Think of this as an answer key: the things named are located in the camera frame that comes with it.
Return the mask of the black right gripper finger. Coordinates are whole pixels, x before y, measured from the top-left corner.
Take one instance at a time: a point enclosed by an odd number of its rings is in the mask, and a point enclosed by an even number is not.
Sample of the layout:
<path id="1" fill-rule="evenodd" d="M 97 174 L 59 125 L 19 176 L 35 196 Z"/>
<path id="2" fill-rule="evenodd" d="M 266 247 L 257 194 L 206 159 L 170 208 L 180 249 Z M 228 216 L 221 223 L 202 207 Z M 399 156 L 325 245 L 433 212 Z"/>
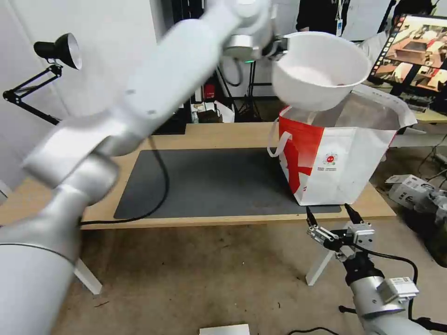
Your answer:
<path id="1" fill-rule="evenodd" d="M 307 234 L 321 245 L 328 244 L 339 240 L 339 236 L 332 233 L 328 229 L 319 226 L 315 216 L 309 206 L 306 206 L 306 222 L 308 224 Z"/>
<path id="2" fill-rule="evenodd" d="M 365 223 L 361 215 L 356 210 L 354 210 L 349 204 L 345 203 L 344 206 L 346 212 L 348 213 L 350 221 L 353 225 L 360 226 Z"/>

